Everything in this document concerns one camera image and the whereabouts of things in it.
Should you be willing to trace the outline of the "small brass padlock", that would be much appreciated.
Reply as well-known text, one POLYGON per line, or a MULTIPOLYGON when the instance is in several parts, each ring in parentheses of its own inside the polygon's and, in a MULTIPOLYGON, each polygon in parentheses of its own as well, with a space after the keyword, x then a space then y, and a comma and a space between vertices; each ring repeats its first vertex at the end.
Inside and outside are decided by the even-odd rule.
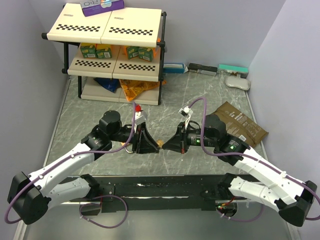
POLYGON ((158 139, 158 140, 156 141, 156 143, 157 143, 157 145, 158 145, 160 148, 162 148, 162 146, 163 146, 163 144, 164 144, 164 142, 163 142, 161 139, 158 139))

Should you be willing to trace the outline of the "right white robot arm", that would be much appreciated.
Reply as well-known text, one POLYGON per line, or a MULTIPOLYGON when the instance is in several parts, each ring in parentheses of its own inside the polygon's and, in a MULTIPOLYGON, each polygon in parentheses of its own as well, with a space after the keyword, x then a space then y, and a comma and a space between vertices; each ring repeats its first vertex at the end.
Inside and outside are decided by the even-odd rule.
POLYGON ((317 185, 310 180, 303 182, 275 167, 253 147, 228 134, 226 124, 217 115, 207 115, 201 129, 181 122, 175 135, 162 148, 184 154, 190 146, 201 146, 203 151, 213 147, 212 155, 258 181, 250 182, 227 173, 218 187, 218 193, 223 199, 234 196, 263 204, 296 227, 302 227, 308 219, 317 185))

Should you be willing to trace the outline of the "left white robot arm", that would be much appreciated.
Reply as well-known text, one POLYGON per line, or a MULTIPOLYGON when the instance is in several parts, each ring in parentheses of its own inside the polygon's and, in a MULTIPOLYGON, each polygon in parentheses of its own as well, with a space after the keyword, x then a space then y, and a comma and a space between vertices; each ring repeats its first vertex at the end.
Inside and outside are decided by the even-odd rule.
POLYGON ((105 154, 114 153, 113 142, 128 144, 137 154, 158 153, 159 147, 146 128, 147 113, 138 106, 132 123, 123 126, 115 110, 105 112, 98 124, 72 150, 49 165, 30 174, 17 173, 10 185, 7 201, 19 220, 30 225, 53 207, 74 199, 95 200, 99 184, 89 174, 68 183, 62 181, 71 173, 105 154))

